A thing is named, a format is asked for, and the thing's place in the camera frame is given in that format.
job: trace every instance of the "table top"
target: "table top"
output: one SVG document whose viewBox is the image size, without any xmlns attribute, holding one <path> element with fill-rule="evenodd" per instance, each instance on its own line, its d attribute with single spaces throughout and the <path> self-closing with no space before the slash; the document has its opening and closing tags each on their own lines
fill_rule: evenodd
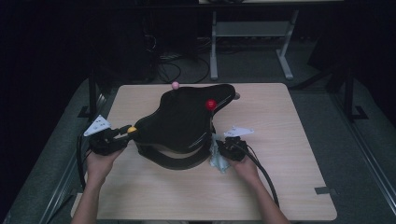
<svg viewBox="0 0 396 224">
<path fill-rule="evenodd" d="M 181 85 L 202 87 L 198 85 Z M 283 84 L 233 84 L 241 97 L 214 117 L 218 133 L 233 126 L 253 129 L 243 135 L 271 177 L 281 210 L 289 220 L 333 220 L 329 194 L 288 89 Z M 170 85 L 122 86 L 107 120 L 112 128 L 134 125 L 153 113 Z M 261 174 L 264 185 L 269 187 Z M 76 209 L 75 201 L 72 213 Z M 98 219 L 258 220 L 247 186 L 233 168 L 222 174 L 209 159 L 183 171 L 167 170 L 140 156 L 134 141 L 117 158 L 103 185 Z"/>
</svg>

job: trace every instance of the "black cable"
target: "black cable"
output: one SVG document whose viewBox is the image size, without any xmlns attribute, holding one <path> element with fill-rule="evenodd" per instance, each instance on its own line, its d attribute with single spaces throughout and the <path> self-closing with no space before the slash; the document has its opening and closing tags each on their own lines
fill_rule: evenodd
<svg viewBox="0 0 396 224">
<path fill-rule="evenodd" d="M 174 66 L 175 68 L 177 68 L 178 74 L 176 75 L 176 77 L 174 77 L 174 78 L 172 78 L 172 79 L 169 78 L 169 76 L 168 76 L 167 73 L 166 73 L 165 68 L 163 67 L 164 64 L 165 64 L 165 65 L 172 65 L 172 66 Z M 180 77 L 180 75 L 181 75 L 181 68 L 180 68 L 179 66 L 177 66 L 176 64 L 174 64 L 174 63 L 161 63 L 161 68 L 162 68 L 163 70 L 159 69 L 159 79 L 160 79 L 162 82 L 166 83 L 166 84 L 172 83 L 173 81 L 175 81 L 176 79 L 178 79 L 178 78 Z"/>
<path fill-rule="evenodd" d="M 88 156 L 91 155 L 91 153 L 92 153 L 92 150 L 89 150 L 89 151 L 88 151 L 88 154 L 84 157 L 84 160 L 82 161 L 83 164 L 84 164 L 85 161 L 87 160 Z"/>
<path fill-rule="evenodd" d="M 176 58 L 173 58 L 173 59 L 163 60 L 163 63 L 162 63 L 162 64 L 169 64 L 169 65 L 175 66 L 175 67 L 179 70 L 179 74 L 177 75 L 177 77 L 170 79 L 170 78 L 168 77 L 168 75 L 166 74 L 165 69 L 163 68 L 163 74 L 167 77 L 167 79 L 164 79 L 161 75 L 159 75 L 160 80 L 163 81 L 163 82 L 165 82 L 166 84 L 172 83 L 173 81 L 177 80 L 177 79 L 181 76 L 181 68 L 180 68 L 179 66 L 177 66 L 176 64 L 170 63 L 170 62 L 176 61 L 176 60 L 180 60 L 180 59 L 185 59 L 185 58 L 186 58 L 186 57 L 179 56 L 179 57 L 176 57 Z M 203 63 L 206 65 L 206 72 L 205 72 L 205 74 L 204 74 L 202 77 L 200 77 L 198 80 L 193 81 L 192 84 L 201 82 L 202 80 L 204 80 L 205 78 L 207 78 L 207 77 L 209 76 L 209 74 L 210 74 L 210 65 L 209 65 L 209 63 L 208 63 L 207 61 L 205 61 L 204 59 L 202 59 L 201 57 L 195 57 L 195 58 L 196 58 L 197 60 L 203 62 Z"/>
<path fill-rule="evenodd" d="M 273 194 L 274 202 L 275 202 L 275 204 L 279 207 L 279 200 L 278 200 L 278 198 L 277 198 L 277 194 L 276 194 L 276 190 L 275 190 L 274 184 L 273 184 L 273 182 L 272 182 L 270 176 L 268 175 L 268 173 L 265 171 L 264 167 L 262 167 L 262 165 L 260 164 L 259 160 L 256 159 L 257 157 L 254 158 L 254 156 L 253 156 L 249 151 L 244 150 L 242 147 L 238 146 L 237 144 L 235 144 L 235 143 L 232 143 L 232 144 L 233 144 L 235 147 L 239 148 L 240 150 L 244 151 L 245 154 L 246 154 L 246 155 L 254 162 L 254 164 L 256 164 L 256 166 L 260 169 L 260 171 L 262 171 L 262 174 L 264 175 L 265 179 L 266 179 L 267 182 L 268 182 L 268 185 L 270 186 L 271 192 L 272 192 L 272 194 Z"/>
<path fill-rule="evenodd" d="M 77 140 L 77 148 L 76 148 L 76 157 L 77 157 L 77 168 L 78 168 L 78 176 L 79 182 L 81 183 L 82 190 L 85 189 L 85 178 L 84 178 L 84 163 L 81 159 L 81 139 L 82 134 L 78 136 Z"/>
<path fill-rule="evenodd" d="M 250 146 L 247 146 L 251 152 L 253 152 L 254 157 L 256 158 L 257 161 L 259 161 L 259 158 L 257 158 L 256 153 L 254 152 L 253 148 L 251 148 Z"/>
</svg>

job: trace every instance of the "cable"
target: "cable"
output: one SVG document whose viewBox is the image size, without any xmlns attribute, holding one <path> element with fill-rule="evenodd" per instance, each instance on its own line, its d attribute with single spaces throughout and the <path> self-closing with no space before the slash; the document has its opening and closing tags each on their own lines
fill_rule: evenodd
<svg viewBox="0 0 396 224">
<path fill-rule="evenodd" d="M 145 35 L 145 37 L 152 38 L 153 41 L 154 41 L 154 42 L 152 43 L 152 47 L 151 47 L 150 49 L 147 49 L 148 52 L 152 53 L 152 52 L 155 50 L 155 48 L 157 47 L 157 38 L 155 38 L 154 35 Z"/>
<path fill-rule="evenodd" d="M 163 59 L 163 62 L 161 63 L 161 66 L 159 66 L 159 79 L 161 81 L 163 81 L 164 83 L 166 83 L 166 84 L 172 83 L 173 81 L 177 80 L 181 76 L 181 68 L 178 65 L 176 65 L 174 63 L 170 63 L 170 62 L 175 61 L 175 60 L 180 60 L 180 59 L 186 59 L 186 58 L 187 57 L 184 57 L 184 56 L 181 56 L 181 55 L 174 55 L 174 56 L 168 57 L 167 59 Z M 195 57 L 194 59 L 197 59 L 198 61 L 201 61 L 201 62 L 203 62 L 205 64 L 206 72 L 205 72 L 205 74 L 202 77 L 200 77 L 196 81 L 193 81 L 192 82 L 193 84 L 201 82 L 202 80 L 207 78 L 209 76 L 209 73 L 210 73 L 210 65 L 209 65 L 209 63 L 207 61 L 205 61 L 201 57 Z M 166 73 L 165 68 L 163 67 L 164 64 L 165 65 L 172 65 L 172 66 L 177 68 L 178 74 L 177 74 L 177 76 L 175 78 L 172 78 L 172 79 L 169 78 L 169 76 Z"/>
<path fill-rule="evenodd" d="M 84 160 L 82 161 L 82 163 L 85 163 L 85 161 L 87 160 L 88 156 L 91 155 L 92 150 L 88 151 L 88 154 L 84 157 Z"/>
<path fill-rule="evenodd" d="M 84 190 L 86 183 L 85 183 L 85 178 L 84 178 L 84 167 L 83 167 L 84 163 L 81 159 L 81 139 L 82 139 L 82 134 L 78 136 L 76 157 L 77 157 L 77 168 L 78 168 L 79 182 L 81 183 L 82 190 Z"/>
<path fill-rule="evenodd" d="M 264 167 L 262 167 L 262 165 L 260 164 L 259 160 L 257 159 L 256 153 L 254 153 L 253 148 L 248 146 L 253 151 L 254 156 L 249 151 L 244 150 L 242 147 L 238 146 L 237 144 L 235 144 L 235 143 L 232 143 L 232 144 L 235 147 L 237 147 L 240 150 L 242 150 L 243 152 L 245 152 L 245 154 L 254 162 L 254 164 L 256 164 L 256 166 L 260 169 L 260 171 L 262 171 L 262 174 L 264 175 L 265 179 L 268 182 L 268 185 L 270 186 L 271 192 L 273 194 L 274 202 L 279 207 L 279 200 L 277 198 L 277 194 L 276 194 L 276 190 L 275 190 L 274 184 L 273 184 L 270 176 L 268 175 L 268 173 L 265 171 Z"/>
</svg>

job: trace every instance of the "hand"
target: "hand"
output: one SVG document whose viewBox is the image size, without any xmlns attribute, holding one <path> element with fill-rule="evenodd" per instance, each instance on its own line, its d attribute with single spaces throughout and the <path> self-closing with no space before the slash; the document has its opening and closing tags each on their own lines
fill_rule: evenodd
<svg viewBox="0 0 396 224">
<path fill-rule="evenodd" d="M 241 161 L 228 160 L 228 163 L 235 169 L 236 173 L 250 186 L 262 182 L 257 171 L 256 164 L 248 157 L 245 156 Z"/>
<path fill-rule="evenodd" d="M 123 150 L 115 151 L 107 156 L 91 152 L 87 158 L 87 186 L 101 187 L 105 183 L 107 175 L 113 168 L 114 160 L 122 153 Z"/>
</svg>

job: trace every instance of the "dark background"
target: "dark background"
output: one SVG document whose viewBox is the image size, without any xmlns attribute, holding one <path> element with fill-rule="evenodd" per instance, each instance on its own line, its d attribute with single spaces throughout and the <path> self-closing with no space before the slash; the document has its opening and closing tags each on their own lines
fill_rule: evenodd
<svg viewBox="0 0 396 224">
<path fill-rule="evenodd" d="M 391 13 L 395 7 L 390 1 L 379 2 L 346 1 L 336 8 L 307 7 L 301 10 L 293 39 L 309 36 L 318 40 L 315 57 L 310 60 L 316 68 L 325 69 L 346 60 L 396 126 L 396 20 Z M 139 57 L 120 49 L 123 44 L 131 43 L 128 38 L 145 44 L 141 38 L 144 28 L 141 25 L 145 23 L 139 17 L 92 10 L 87 7 L 92 5 L 90 2 L 5 0 L 0 4 L 0 220 L 3 220 L 71 96 L 92 69 L 100 75 L 101 87 L 105 89 L 113 79 L 148 81 L 155 75 L 151 66 L 155 66 L 156 59 L 155 55 L 145 54 L 143 48 L 136 48 Z M 134 1 L 117 4 L 129 6 Z M 164 29 L 166 22 L 160 20 L 165 15 L 159 12 L 150 31 L 165 45 L 174 44 L 168 41 L 180 37 L 185 46 L 190 46 L 189 41 L 194 41 L 196 36 L 210 34 L 210 13 L 200 13 L 205 16 L 194 14 L 186 20 L 180 20 L 177 15 L 166 17 L 167 22 L 189 27 L 187 32 L 173 33 L 177 37 L 169 37 L 166 31 L 172 28 Z M 130 31 L 128 35 L 124 28 L 131 24 L 138 31 Z M 104 43 L 112 48 L 104 49 Z M 179 50 L 194 53 L 183 46 Z M 123 63 L 130 58 L 141 61 L 132 65 Z M 132 76 L 130 71 L 136 67 L 142 72 Z"/>
</svg>

